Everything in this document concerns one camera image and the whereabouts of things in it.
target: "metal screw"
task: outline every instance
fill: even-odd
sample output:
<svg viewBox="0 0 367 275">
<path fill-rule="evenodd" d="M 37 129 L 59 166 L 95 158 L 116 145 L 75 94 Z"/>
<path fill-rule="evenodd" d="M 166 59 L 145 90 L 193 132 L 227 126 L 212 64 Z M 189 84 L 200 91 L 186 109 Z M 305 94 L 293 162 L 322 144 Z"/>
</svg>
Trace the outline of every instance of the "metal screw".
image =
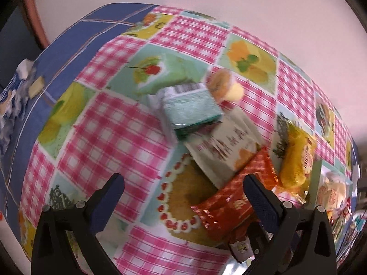
<svg viewBox="0 0 367 275">
<path fill-rule="evenodd" d="M 43 212 L 50 211 L 50 209 L 51 209 L 51 207 L 50 207 L 49 205 L 44 205 L 44 206 L 42 207 L 42 211 L 43 211 Z"/>
<path fill-rule="evenodd" d="M 324 213 L 325 212 L 325 208 L 323 206 L 317 206 L 317 210 L 320 212 L 320 213 Z"/>
<path fill-rule="evenodd" d="M 290 209 L 291 207 L 293 207 L 293 204 L 289 201 L 285 201 L 283 202 L 283 206 L 287 209 Z"/>
<path fill-rule="evenodd" d="M 81 208 L 84 208 L 86 205 L 86 202 L 85 201 L 78 201 L 76 204 L 75 204 L 75 207 L 77 209 L 81 209 Z"/>
</svg>

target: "yellow snack packet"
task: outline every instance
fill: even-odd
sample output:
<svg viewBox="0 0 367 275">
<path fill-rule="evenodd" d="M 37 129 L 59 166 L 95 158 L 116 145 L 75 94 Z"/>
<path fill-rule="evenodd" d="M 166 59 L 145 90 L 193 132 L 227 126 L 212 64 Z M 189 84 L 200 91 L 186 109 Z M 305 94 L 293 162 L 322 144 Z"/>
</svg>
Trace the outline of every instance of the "yellow snack packet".
<svg viewBox="0 0 367 275">
<path fill-rule="evenodd" d="M 306 197 L 310 184 L 316 140 L 299 127 L 288 123 L 288 148 L 279 173 L 282 186 L 289 192 Z"/>
</svg>

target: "blue gripper pad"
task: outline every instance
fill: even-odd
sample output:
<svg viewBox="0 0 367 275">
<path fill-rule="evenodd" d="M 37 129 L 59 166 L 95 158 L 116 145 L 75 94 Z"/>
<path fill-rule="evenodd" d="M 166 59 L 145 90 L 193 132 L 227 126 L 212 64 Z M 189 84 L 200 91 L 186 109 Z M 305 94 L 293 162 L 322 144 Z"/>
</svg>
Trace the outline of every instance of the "blue gripper pad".
<svg viewBox="0 0 367 275">
<path fill-rule="evenodd" d="M 106 182 L 102 189 L 95 192 L 103 192 L 103 195 L 101 195 L 100 201 L 97 203 L 90 215 L 89 229 L 93 235 L 104 230 L 119 199 L 121 198 L 122 193 L 124 192 L 124 189 L 124 177 L 115 173 Z"/>
<path fill-rule="evenodd" d="M 254 174 L 249 174 L 243 179 L 243 192 L 254 208 L 264 229 L 272 234 L 277 233 L 282 214 L 281 202 L 277 196 L 266 190 Z"/>
</svg>

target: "beige snack packet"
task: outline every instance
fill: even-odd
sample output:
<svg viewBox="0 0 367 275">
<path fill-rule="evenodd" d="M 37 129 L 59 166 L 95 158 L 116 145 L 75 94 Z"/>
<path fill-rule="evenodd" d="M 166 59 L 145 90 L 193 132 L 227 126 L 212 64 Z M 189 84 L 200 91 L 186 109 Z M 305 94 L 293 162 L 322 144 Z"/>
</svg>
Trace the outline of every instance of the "beige snack packet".
<svg viewBox="0 0 367 275">
<path fill-rule="evenodd" d="M 242 169 L 263 145 L 256 126 L 251 131 L 240 108 L 225 115 L 208 135 L 191 134 L 185 146 L 201 170 L 218 189 Z"/>
</svg>

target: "barcode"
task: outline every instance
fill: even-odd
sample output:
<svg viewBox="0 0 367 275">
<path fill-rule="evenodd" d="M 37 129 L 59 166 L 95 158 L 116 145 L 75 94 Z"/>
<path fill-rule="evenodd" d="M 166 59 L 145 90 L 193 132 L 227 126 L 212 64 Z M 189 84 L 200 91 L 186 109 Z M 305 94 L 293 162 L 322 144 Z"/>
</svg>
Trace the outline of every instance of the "barcode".
<svg viewBox="0 0 367 275">
<path fill-rule="evenodd" d="M 200 83 L 184 83 L 182 85 L 177 85 L 174 88 L 177 94 L 181 94 L 181 93 L 201 89 L 201 85 Z"/>
</svg>

